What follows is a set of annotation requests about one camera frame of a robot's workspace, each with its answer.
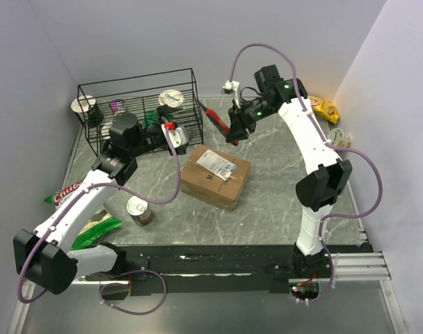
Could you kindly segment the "red black utility knife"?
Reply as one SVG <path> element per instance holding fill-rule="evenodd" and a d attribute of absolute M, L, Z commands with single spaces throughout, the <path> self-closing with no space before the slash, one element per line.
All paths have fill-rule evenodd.
<path fill-rule="evenodd" d="M 205 115 L 211 121 L 213 126 L 224 136 L 225 139 L 228 139 L 230 133 L 230 128 L 223 122 L 223 120 L 218 116 L 218 114 L 212 110 L 206 108 Z"/>

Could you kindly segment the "brown cardboard express box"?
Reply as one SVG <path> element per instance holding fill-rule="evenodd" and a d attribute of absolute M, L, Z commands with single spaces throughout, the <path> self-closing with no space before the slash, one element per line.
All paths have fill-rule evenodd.
<path fill-rule="evenodd" d="M 232 211 L 250 168 L 251 163 L 247 160 L 197 145 L 182 169 L 180 189 L 203 202 Z"/>

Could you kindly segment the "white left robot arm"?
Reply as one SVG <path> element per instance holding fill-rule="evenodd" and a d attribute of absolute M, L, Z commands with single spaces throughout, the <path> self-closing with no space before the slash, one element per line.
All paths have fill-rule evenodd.
<path fill-rule="evenodd" d="M 111 244 L 82 250 L 72 245 L 95 212 L 117 191 L 131 195 L 125 187 L 138 168 L 136 158 L 146 152 L 143 129 L 129 112 L 118 114 L 109 129 L 109 147 L 99 155 L 74 193 L 33 232 L 20 230 L 13 239 L 15 268 L 19 274 L 17 297 L 25 280 L 46 292 L 60 294 L 80 276 L 103 272 L 112 280 L 127 270 L 126 252 Z"/>

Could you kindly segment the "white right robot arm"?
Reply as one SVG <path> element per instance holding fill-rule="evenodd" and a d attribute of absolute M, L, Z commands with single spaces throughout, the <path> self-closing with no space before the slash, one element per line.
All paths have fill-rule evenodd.
<path fill-rule="evenodd" d="M 288 126 L 301 152 L 306 176 L 296 184 L 296 196 L 302 205 L 301 229 L 294 246 L 292 265 L 300 277 L 308 277 L 325 266 L 322 241 L 324 217 L 332 211 L 353 170 L 332 148 L 319 126 L 308 93 L 300 79 L 284 80 L 275 65 L 262 67 L 254 74 L 260 96 L 241 97 L 239 82 L 226 81 L 223 92 L 233 96 L 228 111 L 228 143 L 246 140 L 257 122 L 277 114 Z"/>

